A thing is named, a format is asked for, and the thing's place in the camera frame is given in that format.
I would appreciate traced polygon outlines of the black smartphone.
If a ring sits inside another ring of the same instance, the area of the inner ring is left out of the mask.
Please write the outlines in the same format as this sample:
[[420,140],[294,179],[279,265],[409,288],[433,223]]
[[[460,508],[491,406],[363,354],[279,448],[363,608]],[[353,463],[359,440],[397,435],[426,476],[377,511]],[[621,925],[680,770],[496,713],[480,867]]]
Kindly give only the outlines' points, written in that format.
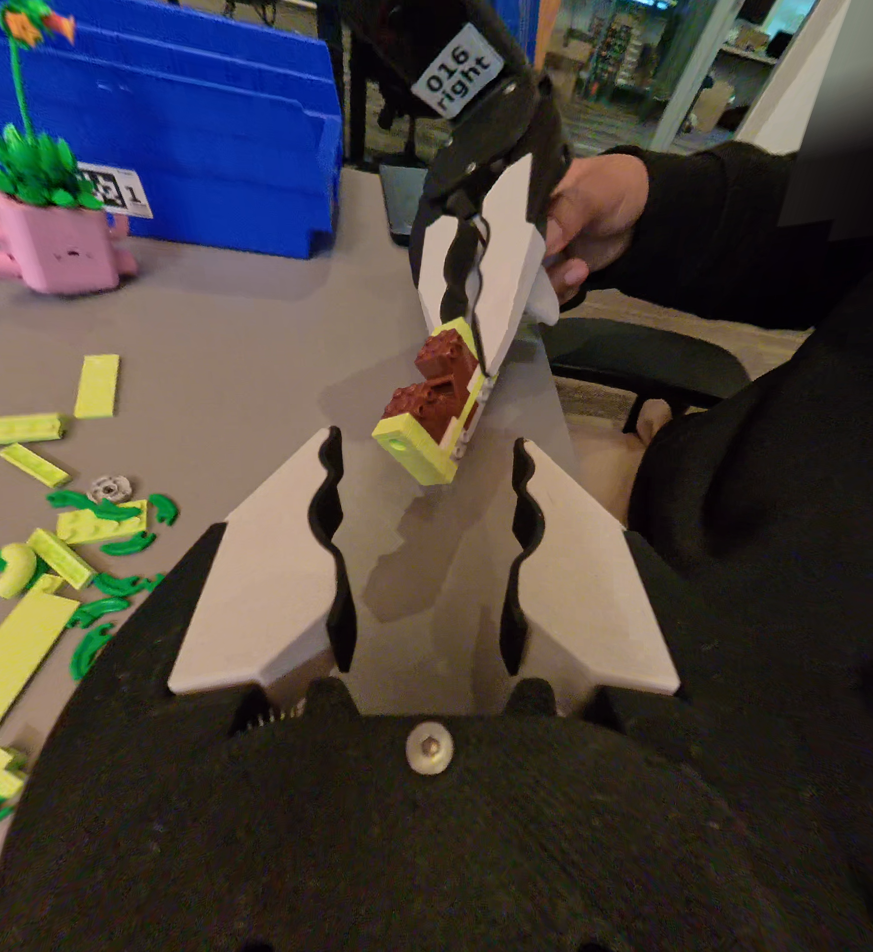
[[410,244],[427,174],[426,166],[382,163],[378,167],[387,229],[397,246]]

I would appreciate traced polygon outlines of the person's right hand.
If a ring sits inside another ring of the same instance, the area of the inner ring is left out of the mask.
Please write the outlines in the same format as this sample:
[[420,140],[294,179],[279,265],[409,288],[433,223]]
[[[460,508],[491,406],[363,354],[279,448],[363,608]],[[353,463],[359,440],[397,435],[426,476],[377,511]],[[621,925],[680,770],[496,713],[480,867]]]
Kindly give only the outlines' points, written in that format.
[[573,160],[553,192],[544,266],[561,304],[628,250],[649,192],[638,156],[612,152]]

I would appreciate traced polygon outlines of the brown brick assembly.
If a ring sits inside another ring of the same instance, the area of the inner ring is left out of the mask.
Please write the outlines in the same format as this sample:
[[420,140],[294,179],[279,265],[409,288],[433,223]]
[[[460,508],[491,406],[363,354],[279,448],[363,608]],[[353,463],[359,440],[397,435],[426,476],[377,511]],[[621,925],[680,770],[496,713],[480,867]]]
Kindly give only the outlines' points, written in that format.
[[485,405],[496,383],[486,375],[478,358],[454,332],[429,337],[415,365],[422,376],[418,383],[397,388],[380,418],[410,413],[437,441],[451,418],[462,422],[455,447],[457,464],[465,455]]

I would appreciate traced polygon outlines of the small lime green brick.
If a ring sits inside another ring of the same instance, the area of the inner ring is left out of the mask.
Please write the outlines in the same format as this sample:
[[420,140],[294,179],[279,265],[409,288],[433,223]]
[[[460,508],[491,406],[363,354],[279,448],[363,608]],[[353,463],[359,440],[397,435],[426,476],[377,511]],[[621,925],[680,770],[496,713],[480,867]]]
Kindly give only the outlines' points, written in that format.
[[455,447],[462,422],[451,418],[443,437],[434,439],[410,413],[382,418],[373,438],[421,486],[450,484],[457,471]]
[[466,318],[460,317],[456,318],[453,321],[442,323],[436,328],[436,330],[431,335],[431,339],[436,339],[438,336],[444,333],[454,332],[457,336],[462,339],[469,351],[478,358],[478,347],[476,343],[475,333],[473,328],[470,326]]

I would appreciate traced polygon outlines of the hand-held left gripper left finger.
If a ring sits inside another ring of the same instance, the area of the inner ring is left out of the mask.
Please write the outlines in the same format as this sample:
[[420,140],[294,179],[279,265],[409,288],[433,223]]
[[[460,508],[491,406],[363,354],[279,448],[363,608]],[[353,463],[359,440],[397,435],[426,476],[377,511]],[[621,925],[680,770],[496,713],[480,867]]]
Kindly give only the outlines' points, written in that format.
[[358,620],[335,532],[343,443],[320,429],[227,517],[168,678],[175,695],[257,685],[298,696],[348,673]]

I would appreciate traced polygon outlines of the wooden post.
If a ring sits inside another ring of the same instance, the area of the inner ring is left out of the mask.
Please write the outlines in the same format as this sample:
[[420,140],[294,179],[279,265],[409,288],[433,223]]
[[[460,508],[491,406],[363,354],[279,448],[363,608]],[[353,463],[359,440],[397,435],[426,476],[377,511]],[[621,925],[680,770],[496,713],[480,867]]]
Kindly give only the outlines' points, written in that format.
[[559,17],[560,9],[561,1],[559,0],[542,0],[538,2],[534,60],[535,70],[543,69],[552,34]]

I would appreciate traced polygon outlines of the blue plastic bin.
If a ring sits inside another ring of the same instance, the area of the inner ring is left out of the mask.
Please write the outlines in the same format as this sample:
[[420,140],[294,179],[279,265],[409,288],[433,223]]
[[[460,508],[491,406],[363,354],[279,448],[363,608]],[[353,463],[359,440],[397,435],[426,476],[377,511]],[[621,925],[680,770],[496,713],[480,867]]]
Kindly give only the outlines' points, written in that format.
[[134,235],[309,259],[333,244],[342,117],[321,41],[160,2],[50,2],[73,44],[21,54],[37,132],[63,138]]

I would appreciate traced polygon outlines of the scattered green leaf pieces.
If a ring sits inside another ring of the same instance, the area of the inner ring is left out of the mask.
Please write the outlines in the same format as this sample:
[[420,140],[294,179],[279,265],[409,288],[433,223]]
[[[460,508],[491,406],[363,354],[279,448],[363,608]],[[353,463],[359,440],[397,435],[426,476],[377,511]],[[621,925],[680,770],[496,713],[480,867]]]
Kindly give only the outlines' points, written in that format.
[[[157,533],[156,528],[158,526],[172,526],[177,518],[180,515],[180,508],[178,504],[170,497],[160,493],[151,494],[146,500],[140,500],[138,502],[144,502],[148,506],[148,522],[147,522],[147,531],[155,535],[154,541],[156,541]],[[66,520],[59,522],[57,528],[63,530],[69,525]],[[143,542],[143,541],[127,541],[121,546],[111,547],[108,541],[102,541],[101,552],[105,555],[125,558],[130,557],[135,554],[140,554],[149,548],[154,541]],[[112,576],[115,579],[125,579],[128,577],[138,577],[140,579],[148,580],[148,586],[145,589],[142,589],[132,595],[129,604],[125,606],[121,611],[117,613],[110,614],[101,614],[100,608],[102,607],[101,599],[104,598],[104,594],[96,588],[88,588],[82,593],[79,594],[79,600],[84,606],[90,605],[93,609],[92,617],[85,618],[85,622],[90,624],[90,626],[73,626],[69,627],[63,631],[62,636],[67,634],[70,631],[80,632],[81,638],[77,642],[76,646],[73,648],[72,653],[69,657],[67,664],[67,674],[68,682],[70,685],[76,685],[83,677],[88,673],[92,667],[95,660],[101,654],[102,650],[105,648],[109,640],[116,633],[116,630],[119,626],[120,615],[124,612],[129,611],[133,606],[133,599],[138,595],[146,595],[153,592],[159,583],[163,580],[163,573],[157,573],[153,577],[149,576],[140,576],[140,575],[127,575],[127,576],[117,576],[111,574],[110,572],[101,571],[97,573],[107,573],[109,576]],[[46,660],[42,666],[48,661],[51,654],[54,652],[57,644],[62,639],[62,636],[58,639],[54,648],[48,654]],[[26,691],[27,687],[24,689],[23,693],[20,695],[18,701],[20,701],[22,695]],[[4,720],[13,712],[14,708],[6,716]],[[14,767],[15,779],[20,779],[23,782],[22,787],[15,793],[14,797],[10,799],[2,798],[0,799],[0,825],[6,822],[11,815],[14,813],[15,808],[18,805],[19,800],[22,796],[23,788],[26,784],[26,779],[28,778],[30,769],[27,766],[29,759],[28,749],[23,742],[3,742],[0,743],[0,747],[3,748],[5,753],[14,754]]]

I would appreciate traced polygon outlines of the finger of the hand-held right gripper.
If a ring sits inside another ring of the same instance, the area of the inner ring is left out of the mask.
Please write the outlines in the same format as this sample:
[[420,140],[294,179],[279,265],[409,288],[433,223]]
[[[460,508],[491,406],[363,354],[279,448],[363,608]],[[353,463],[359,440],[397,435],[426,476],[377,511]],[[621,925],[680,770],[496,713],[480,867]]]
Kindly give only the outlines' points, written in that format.
[[482,287],[485,224],[443,215],[422,233],[416,287],[426,327],[437,331],[457,317],[473,325]]
[[542,265],[546,241],[527,218],[532,171],[532,155],[522,156],[503,171],[482,204],[489,234],[478,266],[474,317],[485,374],[499,373],[526,314],[537,324],[550,324],[550,281]]

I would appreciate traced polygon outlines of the person's leg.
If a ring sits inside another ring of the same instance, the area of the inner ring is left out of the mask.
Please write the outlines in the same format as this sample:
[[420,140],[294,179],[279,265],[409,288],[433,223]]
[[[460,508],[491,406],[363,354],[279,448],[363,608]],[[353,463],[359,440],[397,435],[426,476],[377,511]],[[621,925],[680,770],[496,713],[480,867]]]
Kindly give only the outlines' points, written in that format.
[[633,482],[647,446],[674,419],[672,407],[649,400],[638,412],[635,430],[590,415],[566,418],[578,465],[578,482],[612,517],[628,525]]

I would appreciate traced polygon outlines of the blue cloth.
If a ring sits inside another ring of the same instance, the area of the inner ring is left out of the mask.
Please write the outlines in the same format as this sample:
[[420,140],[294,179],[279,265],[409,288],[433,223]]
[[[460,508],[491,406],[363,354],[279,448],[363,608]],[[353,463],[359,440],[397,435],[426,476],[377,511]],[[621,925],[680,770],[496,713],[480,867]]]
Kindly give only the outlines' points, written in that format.
[[490,5],[502,19],[514,40],[535,63],[538,51],[540,1],[491,1]]

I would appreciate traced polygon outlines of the pink brick flower pot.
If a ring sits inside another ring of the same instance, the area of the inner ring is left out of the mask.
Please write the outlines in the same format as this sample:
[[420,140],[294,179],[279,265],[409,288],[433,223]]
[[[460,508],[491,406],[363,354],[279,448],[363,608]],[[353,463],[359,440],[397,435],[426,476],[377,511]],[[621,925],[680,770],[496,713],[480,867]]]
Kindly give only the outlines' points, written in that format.
[[21,51],[54,34],[73,43],[75,19],[45,2],[0,2],[0,29],[21,121],[0,131],[0,282],[45,295],[112,291],[137,276],[135,258],[121,245],[129,221],[111,224],[73,149],[36,131],[22,78]]

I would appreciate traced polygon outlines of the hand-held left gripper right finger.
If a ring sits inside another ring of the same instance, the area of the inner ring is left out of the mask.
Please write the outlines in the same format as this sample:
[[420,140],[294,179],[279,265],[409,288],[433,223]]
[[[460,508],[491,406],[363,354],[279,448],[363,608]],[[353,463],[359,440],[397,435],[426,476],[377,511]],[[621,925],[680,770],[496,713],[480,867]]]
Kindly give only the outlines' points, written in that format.
[[513,534],[499,651],[557,697],[602,687],[675,696],[681,678],[622,524],[534,442],[514,443]]

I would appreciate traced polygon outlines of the black mesh office chair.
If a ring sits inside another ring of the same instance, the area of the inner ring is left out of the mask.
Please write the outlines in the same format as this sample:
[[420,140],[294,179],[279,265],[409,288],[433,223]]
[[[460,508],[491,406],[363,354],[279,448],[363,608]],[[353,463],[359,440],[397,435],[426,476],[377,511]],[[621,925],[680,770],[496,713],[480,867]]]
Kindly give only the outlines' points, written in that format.
[[554,376],[634,396],[623,426],[634,433],[644,405],[662,400],[674,416],[708,410],[751,383],[731,352],[676,332],[609,319],[562,317],[540,328]]

